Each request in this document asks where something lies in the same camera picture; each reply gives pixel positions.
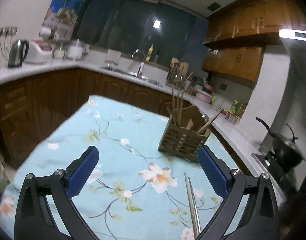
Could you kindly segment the steel chopstick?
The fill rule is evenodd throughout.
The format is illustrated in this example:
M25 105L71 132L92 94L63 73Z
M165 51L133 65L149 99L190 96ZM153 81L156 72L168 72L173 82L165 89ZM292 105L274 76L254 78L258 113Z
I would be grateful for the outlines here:
M189 182L189 189L190 189L190 201L192 202L192 205L193 205L192 223L193 223L193 228L196 229L196 234L195 234L195 238L196 238L201 233L201 226L200 226L197 204L196 204L196 200L194 196L194 190L193 190L193 186L192 186L192 182L190 178L188 178L188 182Z

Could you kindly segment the wooden chopstick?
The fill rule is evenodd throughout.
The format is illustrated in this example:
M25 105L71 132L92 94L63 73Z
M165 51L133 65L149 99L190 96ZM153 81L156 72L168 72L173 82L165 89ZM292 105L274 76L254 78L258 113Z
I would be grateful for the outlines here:
M218 112L211 117L208 121L206 121L200 128L199 130L196 132L196 134L204 134L205 131L210 127L210 125L216 120L216 118L221 114L221 112L223 111L223 108L220 108L218 110Z
M182 108L183 108L183 94L184 91L181 90L177 94L177 124L180 125L181 122L181 114L182 114Z
M193 219L193 205L192 202L190 201L190 189L189 189L189 182L188 182L188 176L186 173L184 173L184 180L185 180L185 184L186 184L186 191L187 191L187 196L188 196L188 202L189 202L189 209L190 209L190 215L191 215L191 219ZM194 238L195 238L195 234L196 234L196 229L193 228L193 233L194 233Z

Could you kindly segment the steel spoon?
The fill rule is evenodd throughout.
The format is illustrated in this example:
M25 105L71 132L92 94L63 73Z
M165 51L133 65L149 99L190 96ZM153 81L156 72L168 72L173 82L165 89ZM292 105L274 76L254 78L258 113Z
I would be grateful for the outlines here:
M204 119L204 122L207 122L209 120L209 117L206 114L203 114L202 117Z

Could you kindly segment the kitchen faucet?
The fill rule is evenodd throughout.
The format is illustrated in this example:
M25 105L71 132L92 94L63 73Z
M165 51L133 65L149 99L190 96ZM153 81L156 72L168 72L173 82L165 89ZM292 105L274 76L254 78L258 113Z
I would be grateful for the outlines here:
M136 49L133 52L131 58L139 62L139 68L137 70L136 77L141 77L142 72L143 72L143 68L144 68L144 64L145 64L145 58L146 58L146 55L145 55L144 51L142 51L140 49Z

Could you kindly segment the gas stove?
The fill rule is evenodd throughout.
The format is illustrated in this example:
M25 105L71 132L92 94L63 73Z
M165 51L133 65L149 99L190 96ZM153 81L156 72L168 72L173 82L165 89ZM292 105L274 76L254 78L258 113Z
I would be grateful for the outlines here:
M252 157L273 177L281 188L292 188L293 185L287 176L289 171L283 169L270 154L271 152L266 155L252 153Z

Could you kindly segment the black wok with lid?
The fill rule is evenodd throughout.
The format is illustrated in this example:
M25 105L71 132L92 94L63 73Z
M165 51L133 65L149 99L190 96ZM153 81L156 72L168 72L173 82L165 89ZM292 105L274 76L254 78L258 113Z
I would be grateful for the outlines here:
M269 125L261 118L256 117L255 119L263 124L268 134L273 138L273 157L285 173L288 173L292 168L295 168L304 160L301 150L295 143L298 137L295 136L293 129L288 124L286 124L286 126L292 132L291 139L288 139L282 134L274 133Z

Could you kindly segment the floral blue tablecloth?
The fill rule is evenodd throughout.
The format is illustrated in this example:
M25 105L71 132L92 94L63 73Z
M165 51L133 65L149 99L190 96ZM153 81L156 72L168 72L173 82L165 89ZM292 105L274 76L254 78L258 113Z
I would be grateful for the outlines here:
M73 202L100 239L193 239L185 179L190 178L201 226L222 203L200 165L158 151L168 120L101 96L42 141L2 195L0 226L14 235L15 210L26 174L48 176L89 147L99 162Z

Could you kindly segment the wooden utensil holder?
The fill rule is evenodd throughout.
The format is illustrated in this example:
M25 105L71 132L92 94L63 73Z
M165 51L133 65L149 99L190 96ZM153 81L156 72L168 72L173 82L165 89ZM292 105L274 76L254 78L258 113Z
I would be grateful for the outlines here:
M205 124L199 108L189 106L182 109L181 119L175 122L173 117L164 129L158 151L197 162L197 150L201 148L210 135L210 129L199 133L199 129Z

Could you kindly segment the lower wooden cabinets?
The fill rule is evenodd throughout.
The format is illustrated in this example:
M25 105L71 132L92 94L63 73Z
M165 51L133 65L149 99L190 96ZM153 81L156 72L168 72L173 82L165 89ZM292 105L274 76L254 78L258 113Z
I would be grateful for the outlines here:
M0 149L18 168L41 141L75 113L90 95L101 95L168 116L172 96L92 70L69 68L0 85Z

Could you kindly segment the wooden cabinets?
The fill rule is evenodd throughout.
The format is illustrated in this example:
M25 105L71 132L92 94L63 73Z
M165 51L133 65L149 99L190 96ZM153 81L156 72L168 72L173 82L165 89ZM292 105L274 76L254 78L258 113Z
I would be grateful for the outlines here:
M69 68L0 85L0 149L18 168L41 141L75 113L90 95L101 95L168 116L172 96L92 70Z
M250 83L257 82L265 46L280 43L281 29L306 31L295 0L238 0L208 20L202 70Z

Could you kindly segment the yellow oil bottle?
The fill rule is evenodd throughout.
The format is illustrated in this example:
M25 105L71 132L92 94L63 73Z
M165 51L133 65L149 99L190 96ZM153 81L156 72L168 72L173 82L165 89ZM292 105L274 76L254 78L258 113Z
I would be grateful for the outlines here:
M236 115L239 109L240 109L240 104L237 100L235 100L228 111L230 114Z

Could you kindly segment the pink basin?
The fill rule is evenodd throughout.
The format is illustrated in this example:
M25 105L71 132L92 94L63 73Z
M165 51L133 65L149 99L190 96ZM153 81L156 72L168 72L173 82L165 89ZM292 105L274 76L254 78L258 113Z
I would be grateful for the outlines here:
M205 103L211 103L213 96L203 90L197 90L195 95L199 100Z

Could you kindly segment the knife block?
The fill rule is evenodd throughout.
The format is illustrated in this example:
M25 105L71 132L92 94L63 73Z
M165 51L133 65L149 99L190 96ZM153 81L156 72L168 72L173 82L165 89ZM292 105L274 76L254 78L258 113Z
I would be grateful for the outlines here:
M197 83L197 79L198 77L197 76L193 76L187 89L186 89L186 93L188 95L193 95L196 91L195 87L196 87L196 83Z

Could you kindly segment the white red rice cooker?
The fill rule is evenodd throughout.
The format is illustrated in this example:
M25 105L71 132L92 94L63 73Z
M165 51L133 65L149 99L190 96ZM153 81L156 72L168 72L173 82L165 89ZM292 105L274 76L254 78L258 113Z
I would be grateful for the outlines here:
M43 40L29 40L29 50L25 63L43 64L52 58L53 48Z

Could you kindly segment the dish drying rack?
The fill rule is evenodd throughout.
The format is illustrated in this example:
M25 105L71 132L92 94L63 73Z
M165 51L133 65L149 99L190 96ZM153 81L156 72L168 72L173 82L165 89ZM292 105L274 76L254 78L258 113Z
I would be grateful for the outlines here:
M177 58L173 57L166 78L166 85L177 89L184 89L188 77L188 67L188 63L180 62Z

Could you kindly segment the glass jar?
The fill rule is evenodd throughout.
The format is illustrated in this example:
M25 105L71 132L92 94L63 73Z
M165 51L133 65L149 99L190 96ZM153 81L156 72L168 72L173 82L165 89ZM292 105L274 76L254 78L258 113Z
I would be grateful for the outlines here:
M53 58L64 59L65 55L66 55L66 45L64 43L57 44L53 51Z

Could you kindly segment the steel electric kettle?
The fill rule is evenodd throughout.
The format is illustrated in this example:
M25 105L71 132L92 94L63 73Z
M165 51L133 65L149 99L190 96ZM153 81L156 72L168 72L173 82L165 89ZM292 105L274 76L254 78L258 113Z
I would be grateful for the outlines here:
M27 57L30 43L28 40L16 40L13 42L9 58L8 68L21 67Z

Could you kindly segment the white pot with lid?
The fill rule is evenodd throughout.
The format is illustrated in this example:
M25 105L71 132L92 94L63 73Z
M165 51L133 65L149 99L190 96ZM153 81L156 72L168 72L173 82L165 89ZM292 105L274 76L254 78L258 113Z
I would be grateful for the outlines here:
M85 53L85 42L82 40L71 40L67 47L66 58L69 60L81 60Z

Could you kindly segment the hanging dish cloth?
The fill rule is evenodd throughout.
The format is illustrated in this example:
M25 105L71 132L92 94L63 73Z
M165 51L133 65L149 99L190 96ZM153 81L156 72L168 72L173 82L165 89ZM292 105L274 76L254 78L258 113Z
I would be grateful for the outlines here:
M108 66L118 66L122 53L113 49L108 49L104 62Z

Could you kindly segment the steel sink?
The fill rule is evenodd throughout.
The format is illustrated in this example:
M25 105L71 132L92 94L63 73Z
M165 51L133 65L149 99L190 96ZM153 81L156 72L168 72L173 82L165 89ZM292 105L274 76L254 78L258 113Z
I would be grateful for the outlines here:
M154 79L150 79L142 74L137 74L137 73L134 73L134 72L126 72L124 70L120 70L118 68L114 68L114 67L111 67L111 66L107 66L107 67L103 67L102 69L105 69L105 70L108 70L108 71L111 71L111 72L115 72L115 73L119 73L119 74L124 74L124 75L127 75L127 76L131 76L131 77L136 77L138 79L141 79L147 83L150 83L152 85L156 85L158 87L163 87L162 84L157 81L157 80L154 80Z

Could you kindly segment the range hood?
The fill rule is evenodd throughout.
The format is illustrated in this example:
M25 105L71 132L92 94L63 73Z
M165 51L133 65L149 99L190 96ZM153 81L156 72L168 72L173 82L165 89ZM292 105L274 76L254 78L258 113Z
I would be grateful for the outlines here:
M306 31L280 29L279 38L288 54L295 50L306 51Z

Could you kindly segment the upper wooden cabinets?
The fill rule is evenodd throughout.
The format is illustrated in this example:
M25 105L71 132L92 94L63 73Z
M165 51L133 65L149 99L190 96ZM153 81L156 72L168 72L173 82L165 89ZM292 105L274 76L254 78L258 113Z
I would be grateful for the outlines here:
M295 0L238 0L208 20L202 70L250 83L257 82L265 46L280 43L281 29L306 31Z

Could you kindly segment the paper towel roll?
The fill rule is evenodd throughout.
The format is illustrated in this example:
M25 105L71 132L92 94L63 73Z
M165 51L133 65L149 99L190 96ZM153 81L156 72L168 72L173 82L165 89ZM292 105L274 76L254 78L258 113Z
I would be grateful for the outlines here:
M39 32L39 37L49 38L51 35L52 29L50 27L42 26Z

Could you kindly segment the yellow detergent bottle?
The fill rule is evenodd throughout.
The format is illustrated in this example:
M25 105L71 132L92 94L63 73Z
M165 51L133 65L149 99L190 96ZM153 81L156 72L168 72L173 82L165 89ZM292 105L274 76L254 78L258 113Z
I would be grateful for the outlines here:
M146 61L150 61L152 53L153 53L153 50L154 50L154 45L152 44L150 46L149 50L148 50L147 55L146 55L146 58L145 58Z

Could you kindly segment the tropical fruit poster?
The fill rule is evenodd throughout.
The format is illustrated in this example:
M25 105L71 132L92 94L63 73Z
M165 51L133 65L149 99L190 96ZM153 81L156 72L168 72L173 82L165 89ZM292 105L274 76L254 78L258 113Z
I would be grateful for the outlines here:
M86 0L52 0L43 26L55 32L55 40L68 41L72 37L77 18Z

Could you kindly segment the dark window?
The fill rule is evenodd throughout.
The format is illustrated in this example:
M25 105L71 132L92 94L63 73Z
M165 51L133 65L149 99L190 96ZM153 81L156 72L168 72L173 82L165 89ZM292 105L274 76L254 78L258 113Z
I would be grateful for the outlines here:
M139 49L151 61L169 67L172 58L201 68L208 22L162 2L141 0L86 0L73 37L90 45L131 55Z

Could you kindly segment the wall power outlet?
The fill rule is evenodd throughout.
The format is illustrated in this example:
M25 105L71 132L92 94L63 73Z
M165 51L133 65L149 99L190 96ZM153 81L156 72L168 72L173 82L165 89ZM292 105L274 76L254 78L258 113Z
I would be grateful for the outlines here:
M15 36L18 28L15 26L11 27L0 27L0 36Z

